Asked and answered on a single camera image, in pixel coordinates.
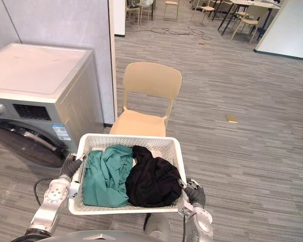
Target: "table leg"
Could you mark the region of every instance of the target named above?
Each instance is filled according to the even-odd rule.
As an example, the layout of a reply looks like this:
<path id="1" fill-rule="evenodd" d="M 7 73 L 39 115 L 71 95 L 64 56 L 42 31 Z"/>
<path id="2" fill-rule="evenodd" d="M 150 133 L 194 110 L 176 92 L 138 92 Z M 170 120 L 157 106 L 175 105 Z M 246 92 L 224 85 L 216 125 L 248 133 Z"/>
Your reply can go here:
<path id="1" fill-rule="evenodd" d="M 223 1 L 223 0 L 220 0 L 219 6 L 217 7 L 216 11 L 215 11 L 214 14 L 213 14 L 212 21 L 213 21 L 214 18 L 216 17 L 217 12 L 218 12 L 218 10 L 219 10 L 219 8 L 220 8 L 220 6 L 221 6 L 222 1 Z M 216 8 L 216 4 L 217 4 L 217 0 L 215 1 L 214 5 L 213 5 L 213 8 L 214 8 L 214 9 Z"/>
<path id="2" fill-rule="evenodd" d="M 229 15 L 229 13 L 230 13 L 230 11 L 231 11 L 233 5 L 234 5 L 234 4 L 231 5 L 231 7 L 229 8 L 229 11 L 227 12 L 226 16 L 224 16 L 224 19 L 222 20 L 222 22 L 221 22 L 221 24 L 220 24 L 218 30 L 221 28 L 221 26 L 222 26 L 222 24 L 224 23 L 224 21 L 226 21 L 226 18 L 227 18 L 227 16 Z"/>
<path id="3" fill-rule="evenodd" d="M 266 24 L 267 24 L 267 21 L 268 21 L 270 15 L 271 15 L 271 13 L 272 13 L 272 9 L 268 9 L 267 18 L 265 19 L 264 24 L 263 24 L 262 29 L 261 29 L 261 32 L 259 33 L 259 35 L 258 35 L 258 37 L 257 37 L 257 41 L 259 40 L 260 37 L 263 36 L 263 32 L 264 32 L 264 30 L 265 30 L 265 26 L 266 26 Z"/>
<path id="4" fill-rule="evenodd" d="M 234 12 L 233 12 L 233 14 L 231 15 L 231 17 L 230 17 L 230 19 L 229 19 L 229 21 L 228 21 L 228 23 L 227 23 L 227 25 L 226 25 L 226 27 L 224 28 L 224 30 L 223 30 L 223 32 L 222 32 L 222 34 L 221 35 L 223 35 L 224 34 L 224 32 L 226 31 L 226 29 L 228 28 L 228 26 L 229 26 L 229 24 L 230 24 L 230 22 L 231 22 L 231 20 L 232 20 L 232 18 L 233 18 L 233 16 L 235 15 L 235 13 L 237 12 L 237 10 L 239 9 L 239 5 L 237 5 L 237 7 L 236 7 L 236 9 L 234 10 Z"/>

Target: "chair seat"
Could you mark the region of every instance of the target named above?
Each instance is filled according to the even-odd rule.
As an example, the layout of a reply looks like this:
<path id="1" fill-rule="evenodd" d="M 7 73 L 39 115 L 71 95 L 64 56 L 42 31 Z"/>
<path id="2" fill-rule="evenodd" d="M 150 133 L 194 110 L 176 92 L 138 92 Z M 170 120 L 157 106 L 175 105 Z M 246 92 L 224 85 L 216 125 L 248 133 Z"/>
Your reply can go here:
<path id="1" fill-rule="evenodd" d="M 110 134 L 165 137 L 166 130 L 161 117 L 125 110 L 113 124 Z"/>
<path id="2" fill-rule="evenodd" d="M 243 19 L 242 21 L 246 24 L 253 24 L 253 25 L 258 24 L 257 20 Z"/>
<path id="3" fill-rule="evenodd" d="M 178 2 L 166 1 L 165 4 L 169 4 L 169 5 L 178 5 Z"/>
<path id="4" fill-rule="evenodd" d="M 245 16 L 245 15 L 246 15 L 246 12 L 237 12 L 236 14 L 237 14 L 237 15 L 240 15 L 240 16 Z"/>
<path id="5" fill-rule="evenodd" d="M 209 6 L 200 7 L 200 8 L 204 9 L 205 11 L 214 11 L 214 8 L 209 7 Z"/>
<path id="6" fill-rule="evenodd" d="M 141 8 L 148 8 L 150 7 L 152 4 L 149 5 L 144 5 L 144 4 L 137 4 L 137 6 L 141 7 Z"/>
<path id="7" fill-rule="evenodd" d="M 138 11 L 140 8 L 126 8 L 126 11 Z"/>

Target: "washing machine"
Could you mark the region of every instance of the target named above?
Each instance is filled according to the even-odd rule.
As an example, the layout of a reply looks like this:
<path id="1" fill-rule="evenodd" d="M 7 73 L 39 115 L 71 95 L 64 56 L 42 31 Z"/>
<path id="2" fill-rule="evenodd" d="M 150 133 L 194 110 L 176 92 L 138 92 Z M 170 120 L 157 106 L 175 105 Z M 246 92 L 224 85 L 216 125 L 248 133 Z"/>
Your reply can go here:
<path id="1" fill-rule="evenodd" d="M 0 50 L 0 143 L 61 167 L 82 135 L 102 132 L 92 50 L 16 43 Z"/>

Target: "green cloth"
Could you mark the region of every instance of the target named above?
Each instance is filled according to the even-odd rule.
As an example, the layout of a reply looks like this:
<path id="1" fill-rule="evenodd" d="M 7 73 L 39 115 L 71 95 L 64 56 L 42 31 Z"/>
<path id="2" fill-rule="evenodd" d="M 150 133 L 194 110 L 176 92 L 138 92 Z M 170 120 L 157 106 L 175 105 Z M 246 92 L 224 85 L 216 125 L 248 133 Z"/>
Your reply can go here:
<path id="1" fill-rule="evenodd" d="M 113 145 L 91 151 L 83 182 L 83 203 L 99 207 L 127 205 L 126 179 L 132 168 L 132 149 Z"/>

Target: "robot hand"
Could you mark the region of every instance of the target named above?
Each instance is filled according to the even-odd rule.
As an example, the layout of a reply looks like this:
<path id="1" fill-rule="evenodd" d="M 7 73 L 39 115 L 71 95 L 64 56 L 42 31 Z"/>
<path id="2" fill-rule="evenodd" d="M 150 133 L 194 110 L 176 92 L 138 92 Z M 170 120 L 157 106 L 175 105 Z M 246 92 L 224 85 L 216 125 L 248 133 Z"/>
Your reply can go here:
<path id="1" fill-rule="evenodd" d="M 204 208 L 206 205 L 206 195 L 204 189 L 194 179 L 187 179 L 187 186 L 184 188 L 190 204 L 194 207 Z"/>

